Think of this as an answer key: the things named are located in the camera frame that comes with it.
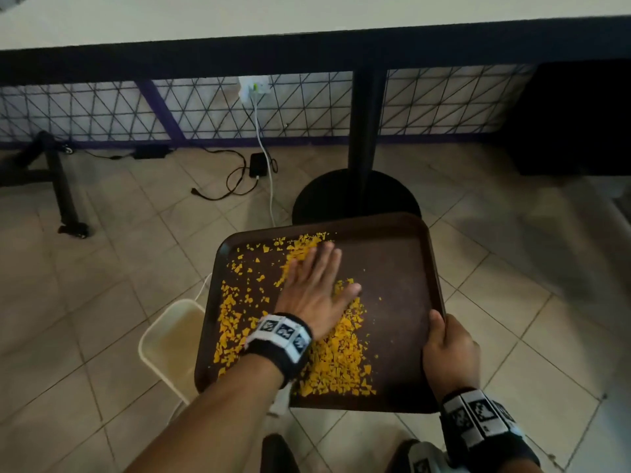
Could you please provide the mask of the large black box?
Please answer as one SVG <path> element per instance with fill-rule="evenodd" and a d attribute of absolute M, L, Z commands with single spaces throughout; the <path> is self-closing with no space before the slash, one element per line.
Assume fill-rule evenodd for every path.
<path fill-rule="evenodd" d="M 500 138 L 525 176 L 631 175 L 631 60 L 540 65 Z"/>

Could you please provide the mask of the black wheeled stand base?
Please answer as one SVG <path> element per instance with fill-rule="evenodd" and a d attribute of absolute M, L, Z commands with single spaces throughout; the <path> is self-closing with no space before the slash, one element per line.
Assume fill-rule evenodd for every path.
<path fill-rule="evenodd" d="M 78 218 L 60 159 L 60 154 L 73 152 L 67 143 L 55 140 L 47 131 L 40 131 L 23 149 L 0 159 L 0 188 L 50 183 L 60 216 L 58 233 L 85 239 L 91 235 L 90 227 Z"/>

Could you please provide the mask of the left wristband with markers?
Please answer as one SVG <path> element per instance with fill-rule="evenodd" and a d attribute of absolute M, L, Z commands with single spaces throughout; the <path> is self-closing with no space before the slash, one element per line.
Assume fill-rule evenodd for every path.
<path fill-rule="evenodd" d="M 304 320 L 289 313 L 268 314 L 248 335 L 241 356 L 253 354 L 272 362 L 283 375 L 284 389 L 307 365 L 313 341 Z"/>

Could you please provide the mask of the person's right hand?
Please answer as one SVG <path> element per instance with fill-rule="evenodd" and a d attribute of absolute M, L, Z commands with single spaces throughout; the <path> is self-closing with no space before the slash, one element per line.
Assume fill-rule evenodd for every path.
<path fill-rule="evenodd" d="M 423 347 L 423 371 L 439 404 L 449 394 L 463 389 L 479 389 L 481 351 L 459 320 L 447 314 L 446 347 L 427 350 Z"/>

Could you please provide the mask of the person's left forearm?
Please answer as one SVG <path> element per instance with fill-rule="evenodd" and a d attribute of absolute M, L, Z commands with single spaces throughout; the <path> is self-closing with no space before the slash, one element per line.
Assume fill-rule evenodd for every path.
<path fill-rule="evenodd" d="M 242 357 L 124 473 L 242 473 L 282 383 L 283 375 L 270 360 Z"/>

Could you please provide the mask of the wristband with markers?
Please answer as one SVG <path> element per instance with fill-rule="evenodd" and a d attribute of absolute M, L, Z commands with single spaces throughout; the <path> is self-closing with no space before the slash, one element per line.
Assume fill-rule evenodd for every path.
<path fill-rule="evenodd" d="M 272 362 L 283 375 L 284 389 L 307 365 L 313 341 L 304 320 L 289 313 L 268 314 L 248 335 L 241 356 L 253 354 Z"/>
<path fill-rule="evenodd" d="M 515 419 L 482 390 L 447 394 L 440 406 L 440 421 L 449 460 L 470 473 L 499 473 L 515 460 L 541 465 Z"/>

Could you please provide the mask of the cream plastic bin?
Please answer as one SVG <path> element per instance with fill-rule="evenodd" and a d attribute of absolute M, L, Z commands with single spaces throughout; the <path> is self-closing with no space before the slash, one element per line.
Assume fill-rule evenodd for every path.
<path fill-rule="evenodd" d="M 185 405 L 198 396 L 194 383 L 205 311 L 182 299 L 162 312 L 142 335 L 138 355 Z"/>

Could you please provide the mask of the right wristband with markers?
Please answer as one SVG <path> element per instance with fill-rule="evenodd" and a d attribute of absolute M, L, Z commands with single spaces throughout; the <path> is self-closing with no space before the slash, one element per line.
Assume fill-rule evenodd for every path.
<path fill-rule="evenodd" d="M 470 473 L 499 473 L 515 460 L 541 465 L 515 419 L 482 390 L 447 394 L 440 406 L 440 421 L 449 460 Z"/>

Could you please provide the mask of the person's left hand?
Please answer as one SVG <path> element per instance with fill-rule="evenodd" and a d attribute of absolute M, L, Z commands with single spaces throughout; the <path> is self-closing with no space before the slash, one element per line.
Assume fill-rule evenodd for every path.
<path fill-rule="evenodd" d="M 345 311 L 336 310 L 333 306 L 333 298 L 337 293 L 335 292 L 336 277 L 343 253 L 334 244 L 334 253 L 327 271 L 328 276 L 322 284 L 312 286 L 312 262 L 318 247 L 310 248 L 304 260 L 290 260 L 290 262 L 300 262 L 298 287 L 291 298 L 283 298 L 282 288 L 274 310 L 275 313 L 289 313 L 304 320 L 311 328 L 314 342 L 325 338 L 335 328 Z"/>

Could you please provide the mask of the person's right forearm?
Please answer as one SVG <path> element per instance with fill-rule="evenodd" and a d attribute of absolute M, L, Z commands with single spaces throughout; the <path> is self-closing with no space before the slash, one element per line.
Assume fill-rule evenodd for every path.
<path fill-rule="evenodd" d="M 505 462 L 498 473 L 543 473 L 540 466 L 527 458 L 511 459 Z"/>

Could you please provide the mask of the white table with black pedestal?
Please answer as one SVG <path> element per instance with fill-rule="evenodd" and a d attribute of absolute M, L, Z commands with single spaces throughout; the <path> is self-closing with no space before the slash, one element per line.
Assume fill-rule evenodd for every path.
<path fill-rule="evenodd" d="M 353 71 L 353 214 L 389 70 L 629 57 L 631 0 L 26 0 L 0 14 L 0 86 Z"/>

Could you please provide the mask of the brown plastic tray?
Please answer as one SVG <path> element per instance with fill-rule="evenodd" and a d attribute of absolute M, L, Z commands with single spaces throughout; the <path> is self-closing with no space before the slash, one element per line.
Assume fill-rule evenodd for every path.
<path fill-rule="evenodd" d="M 271 313 L 283 283 L 289 257 L 304 257 L 300 245 L 332 241 L 343 252 L 339 283 L 351 281 L 362 292 L 351 325 L 362 362 L 361 375 L 371 394 L 360 392 L 298 393 L 292 407 L 347 411 L 430 414 L 438 411 L 422 369 L 422 349 L 429 333 L 429 311 L 444 314 L 444 302 L 429 229 L 413 214 L 390 213 L 242 231 L 227 237 L 217 250 L 209 282 L 194 385 L 201 393 L 217 381 L 226 355 L 235 356 L 244 329 Z M 220 356 L 220 317 L 230 305 L 236 312 L 227 327 L 231 350 Z"/>

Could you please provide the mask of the pile of yellow crumbs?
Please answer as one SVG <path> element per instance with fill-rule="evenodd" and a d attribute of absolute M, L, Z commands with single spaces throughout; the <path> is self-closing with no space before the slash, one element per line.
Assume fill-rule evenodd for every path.
<path fill-rule="evenodd" d="M 291 259 L 304 260 L 310 248 L 332 241 L 326 231 L 304 233 L 296 238 L 282 236 L 261 243 L 236 247 L 225 263 L 226 272 L 217 280 L 218 302 L 208 307 L 217 319 L 211 329 L 211 381 L 216 382 L 242 357 L 248 335 L 262 316 L 275 313 Z M 354 283 L 336 279 L 335 292 Z M 299 397 L 323 395 L 371 396 L 372 366 L 367 361 L 368 342 L 359 337 L 366 309 L 360 297 L 344 311 L 335 328 L 312 343 L 309 360 L 301 374 L 288 383 Z"/>

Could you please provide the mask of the person's dark shoe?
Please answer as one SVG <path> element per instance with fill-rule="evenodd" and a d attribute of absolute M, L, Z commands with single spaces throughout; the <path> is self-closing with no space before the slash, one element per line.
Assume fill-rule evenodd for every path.
<path fill-rule="evenodd" d="M 279 433 L 264 437 L 259 473 L 300 473 L 290 447 Z"/>

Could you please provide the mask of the white wall outlet with charger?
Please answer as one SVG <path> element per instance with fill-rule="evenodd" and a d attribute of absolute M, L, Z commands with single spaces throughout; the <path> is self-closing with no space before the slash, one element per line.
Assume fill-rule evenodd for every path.
<path fill-rule="evenodd" d="M 268 94 L 271 91 L 272 79 L 270 75 L 264 76 L 239 76 L 239 97 L 246 104 L 257 95 Z"/>

